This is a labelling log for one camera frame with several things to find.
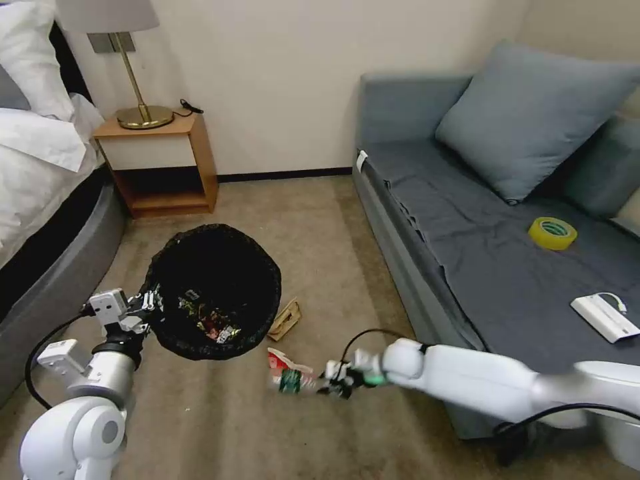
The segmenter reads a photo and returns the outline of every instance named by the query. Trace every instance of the drawer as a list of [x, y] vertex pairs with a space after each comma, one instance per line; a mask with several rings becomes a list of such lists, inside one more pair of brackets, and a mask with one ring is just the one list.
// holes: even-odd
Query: drawer
[[114, 170], [195, 167], [188, 135], [101, 139]]

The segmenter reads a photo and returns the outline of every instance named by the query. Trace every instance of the white wall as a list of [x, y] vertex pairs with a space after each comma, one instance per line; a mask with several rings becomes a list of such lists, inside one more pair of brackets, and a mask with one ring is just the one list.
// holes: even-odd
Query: white wall
[[[575, 57], [640, 63], [640, 1], [532, 0], [517, 40]], [[640, 89], [622, 112], [640, 116]], [[620, 211], [640, 225], [640, 190]]]
[[[205, 110], [220, 174], [350, 165], [360, 74], [470, 68], [529, 0], [153, 0], [134, 34], [148, 103]], [[135, 104], [119, 56], [68, 34], [98, 108]]]

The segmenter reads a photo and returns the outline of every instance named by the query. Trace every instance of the black cable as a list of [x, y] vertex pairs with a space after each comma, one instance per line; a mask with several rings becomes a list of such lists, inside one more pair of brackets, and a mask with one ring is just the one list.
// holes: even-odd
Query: black cable
[[202, 109], [199, 109], [197, 107], [194, 107], [192, 104], [190, 104], [188, 101], [184, 100], [184, 99], [180, 99], [180, 105], [182, 105], [182, 108], [184, 108], [185, 110], [189, 110], [189, 113], [186, 115], [183, 115], [180, 112], [176, 112], [174, 111], [174, 113], [176, 115], [178, 115], [179, 117], [190, 117], [192, 116], [194, 113], [204, 113], [205, 111]]
[[630, 417], [638, 422], [640, 422], [640, 415], [637, 415], [633, 412], [630, 412], [628, 410], [624, 410], [618, 407], [612, 407], [610, 405], [602, 405], [600, 403], [568, 403], [566, 405], [558, 405], [557, 407], [552, 407], [546, 410], [542, 410], [542, 412], [538, 412], [535, 415], [532, 415], [522, 421], [519, 421], [518, 423], [501, 423], [500, 425], [498, 425], [496, 428], [494, 428], [493, 430], [493, 434], [495, 436], [495, 438], [502, 438], [502, 437], [506, 437], [508, 435], [513, 434], [514, 432], [517, 432], [519, 430], [524, 429], [528, 424], [533, 423], [537, 420], [540, 420], [541, 418], [544, 418], [548, 415], [552, 415], [554, 413], [559, 413], [562, 411], [568, 411], [568, 410], [584, 410], [584, 409], [591, 409], [591, 410], [604, 410], [604, 411], [610, 411], [610, 412], [615, 412], [615, 413], [620, 413], [622, 415], [625, 415], [627, 417]]
[[31, 350], [31, 353], [29, 354], [28, 358], [27, 358], [27, 362], [25, 363], [25, 384], [27, 386], [27, 390], [29, 390], [29, 393], [31, 394], [31, 396], [40, 404], [42, 405], [44, 408], [46, 408], [47, 410], [51, 409], [51, 405], [44, 400], [44, 398], [42, 398], [42, 396], [40, 396], [40, 394], [37, 392], [37, 390], [35, 389], [35, 385], [33, 384], [33, 378], [31, 377], [31, 367], [33, 366], [33, 361], [35, 360], [35, 356], [38, 354], [38, 352], [40, 351], [40, 348], [42, 348], [42, 346], [47, 342], [47, 340], [49, 340], [52, 336], [54, 336], [56, 333], [58, 333], [60, 330], [68, 327], [70, 324], [72, 324], [73, 322], [75, 322], [76, 320], [78, 320], [79, 318], [85, 317], [87, 315], [90, 315], [90, 313], [87, 312], [86, 308], [83, 308], [82, 311], [80, 313], [78, 313], [76, 316], [74, 316], [74, 318], [72, 318], [71, 320], [67, 320], [66, 322], [64, 322], [62, 325], [59, 325], [58, 327], [54, 328], [53, 330], [51, 330], [48, 334], [46, 334], [42, 340], [40, 340], [38, 342], [38, 344], [33, 348], [33, 350]]
[[346, 363], [346, 359], [347, 359], [347, 354], [349, 352], [349, 348], [351, 348], [353, 343], [356, 340], [358, 340], [358, 338], [362, 337], [363, 335], [366, 335], [368, 333], [373, 333], [373, 332], [386, 333], [387, 335], [392, 335], [392, 336], [394, 336], [396, 338], [404, 338], [405, 337], [405, 335], [402, 335], [401, 333], [395, 332], [393, 330], [387, 330], [387, 329], [367, 329], [367, 330], [363, 330], [362, 332], [360, 332], [356, 336], [354, 336], [354, 338], [349, 340], [349, 343], [345, 347], [344, 352], [342, 352], [342, 358], [340, 359], [340, 364], [338, 365], [338, 370], [336, 370], [336, 372], [333, 374], [333, 377], [331, 378], [331, 381], [338, 380], [338, 377], [340, 376], [340, 372], [342, 371], [342, 367]]

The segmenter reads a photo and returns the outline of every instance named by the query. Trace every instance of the white cable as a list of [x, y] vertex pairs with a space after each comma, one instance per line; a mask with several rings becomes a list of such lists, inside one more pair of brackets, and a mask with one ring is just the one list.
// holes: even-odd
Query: white cable
[[625, 314], [627, 313], [627, 306], [624, 304], [624, 302], [622, 302], [622, 299], [620, 297], [618, 297], [615, 293], [611, 293], [611, 292], [598, 292], [596, 293], [596, 295], [608, 295], [610, 297], [613, 297], [616, 302], [618, 302], [618, 310], [620, 310], [620, 313]]

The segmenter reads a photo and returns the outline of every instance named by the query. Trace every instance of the carpet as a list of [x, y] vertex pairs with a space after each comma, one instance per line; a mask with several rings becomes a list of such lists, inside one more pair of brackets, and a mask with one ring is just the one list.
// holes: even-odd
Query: carpet
[[[226, 362], [190, 362], [151, 335], [135, 376], [137, 406], [113, 478], [158, 479], [636, 479], [602, 445], [562, 449], [496, 465], [482, 441], [456, 438], [441, 402], [382, 387], [348, 401], [288, 397], [267, 386], [270, 345], [320, 371], [346, 342], [372, 327], [411, 336], [411, 327], [350, 177], [226, 183], [212, 215], [131, 222], [99, 289], [138, 290], [152, 255], [176, 232], [228, 223], [254, 238], [282, 271], [282, 305], [297, 296], [303, 318], [274, 344], [265, 340]], [[92, 319], [65, 338], [100, 340]], [[358, 346], [382, 349], [380, 336]], [[41, 369], [37, 385], [64, 398]], [[19, 445], [42, 408], [20, 387], [0, 409], [0, 478], [21, 478]]]

